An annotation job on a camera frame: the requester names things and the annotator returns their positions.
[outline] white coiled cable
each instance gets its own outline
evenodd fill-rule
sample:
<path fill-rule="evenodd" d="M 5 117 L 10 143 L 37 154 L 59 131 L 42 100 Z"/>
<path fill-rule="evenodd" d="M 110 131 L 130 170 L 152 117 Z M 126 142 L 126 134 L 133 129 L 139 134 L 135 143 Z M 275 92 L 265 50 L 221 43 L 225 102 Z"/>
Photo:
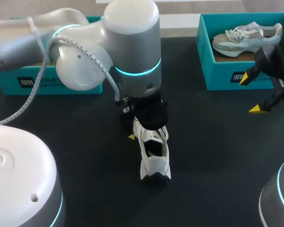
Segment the white coiled cable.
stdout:
<path fill-rule="evenodd" d="M 70 40 L 69 38 L 67 38 L 65 36 L 59 36 L 59 35 L 58 36 L 54 36 L 47 43 L 46 53 L 49 54 L 51 46 L 53 45 L 54 42 L 57 42 L 57 41 L 65 41 L 65 42 L 75 46 L 82 53 L 84 53 L 89 58 L 91 58 L 97 64 L 97 66 L 100 68 L 100 70 L 105 74 L 106 79 L 108 80 L 110 85 L 113 87 L 113 90 L 115 91 L 115 101 L 119 101 L 120 100 L 119 88 L 118 88 L 117 84 L 115 83 L 115 81 L 113 80 L 113 78 L 111 77 L 111 75 L 109 74 L 109 72 L 107 71 L 107 69 L 102 65 L 102 63 L 92 53 L 90 53 L 88 50 L 84 49 L 84 47 L 81 46 L 80 44 L 75 43 L 73 40 Z M 25 101 L 23 106 L 21 106 L 21 108 L 17 112 L 15 112 L 13 115 L 7 117 L 6 119 L 0 121 L 1 125 L 7 124 L 8 122 L 10 122 L 10 121 L 14 120 L 15 118 L 19 117 L 28 108 L 28 106 L 32 103 L 32 101 L 33 101 L 33 99 L 34 99 L 34 97 L 35 97 L 35 95 L 36 95 L 36 93 L 38 91 L 38 88 L 39 88 L 39 85 L 40 85 L 40 82 L 41 82 L 41 78 L 42 78 L 42 76 L 44 74 L 45 68 L 46 68 L 46 59 L 44 58 L 43 62 L 42 62 L 41 69 L 40 69 L 40 71 L 39 71 L 39 73 L 37 75 L 37 78 L 35 80 L 35 84 L 34 84 L 34 86 L 32 88 L 31 93 L 28 96 L 28 99 Z"/>

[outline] sneaker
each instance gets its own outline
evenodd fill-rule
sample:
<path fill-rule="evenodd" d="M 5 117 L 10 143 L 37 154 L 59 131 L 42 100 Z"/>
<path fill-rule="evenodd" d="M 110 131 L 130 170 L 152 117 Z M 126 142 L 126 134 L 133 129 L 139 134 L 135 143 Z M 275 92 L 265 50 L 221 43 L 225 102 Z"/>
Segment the sneaker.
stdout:
<path fill-rule="evenodd" d="M 213 38 L 213 49 L 228 57 L 238 57 L 245 51 L 256 52 L 263 45 L 277 45 L 282 39 L 282 25 L 264 27 L 252 22 L 226 30 Z"/>
<path fill-rule="evenodd" d="M 141 147 L 141 180 L 158 178 L 168 182 L 171 179 L 169 167 L 169 147 L 167 139 L 169 137 L 166 127 L 150 131 L 142 127 L 135 118 L 133 121 L 133 134 L 138 138 Z"/>

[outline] teal shoe box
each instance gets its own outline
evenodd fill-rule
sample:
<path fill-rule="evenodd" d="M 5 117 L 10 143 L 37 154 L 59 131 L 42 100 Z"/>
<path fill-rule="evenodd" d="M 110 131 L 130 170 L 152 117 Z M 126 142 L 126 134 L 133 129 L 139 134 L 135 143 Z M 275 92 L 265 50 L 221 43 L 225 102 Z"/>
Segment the teal shoe box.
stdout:
<path fill-rule="evenodd" d="M 101 17 L 87 17 L 90 23 Z M 6 96 L 29 95 L 41 66 L 26 66 L 0 73 L 0 89 Z M 102 84 L 89 91 L 74 91 L 59 79 L 55 66 L 46 66 L 37 95 L 97 95 L 102 93 Z"/>
<path fill-rule="evenodd" d="M 254 61 L 216 62 L 211 47 L 211 40 L 225 30 L 241 25 L 257 22 L 261 26 L 283 26 L 284 13 L 228 13 L 202 14 L 199 22 L 197 48 L 202 70 L 208 90 L 270 89 L 274 88 L 270 78 L 260 74 L 248 86 L 241 86 L 240 81 L 246 69 L 254 65 Z"/>

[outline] gray sneaker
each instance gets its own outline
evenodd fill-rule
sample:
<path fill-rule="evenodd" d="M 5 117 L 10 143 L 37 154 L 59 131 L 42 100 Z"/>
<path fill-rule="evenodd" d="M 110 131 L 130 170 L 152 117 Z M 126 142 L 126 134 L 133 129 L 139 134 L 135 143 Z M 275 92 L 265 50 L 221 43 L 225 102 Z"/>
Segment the gray sneaker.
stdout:
<path fill-rule="evenodd" d="M 228 57 L 238 57 L 245 51 L 256 52 L 265 44 L 277 45 L 282 39 L 282 25 L 264 27 L 252 22 L 249 25 L 226 30 L 213 38 L 213 49 Z"/>

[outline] black table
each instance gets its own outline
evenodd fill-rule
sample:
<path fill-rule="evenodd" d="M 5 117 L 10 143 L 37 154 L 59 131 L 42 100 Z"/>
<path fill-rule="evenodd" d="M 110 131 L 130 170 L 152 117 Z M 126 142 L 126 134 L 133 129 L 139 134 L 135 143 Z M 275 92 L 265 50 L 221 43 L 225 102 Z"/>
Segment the black table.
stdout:
<path fill-rule="evenodd" d="M 53 152 L 67 226 L 261 227 L 260 192 L 284 162 L 284 103 L 250 115 L 272 90 L 206 91 L 195 38 L 162 40 L 162 75 L 172 174 L 165 188 L 141 184 L 139 145 L 122 131 L 107 83 L 100 96 L 38 96 L 9 124 Z M 26 98 L 0 93 L 0 120 Z"/>

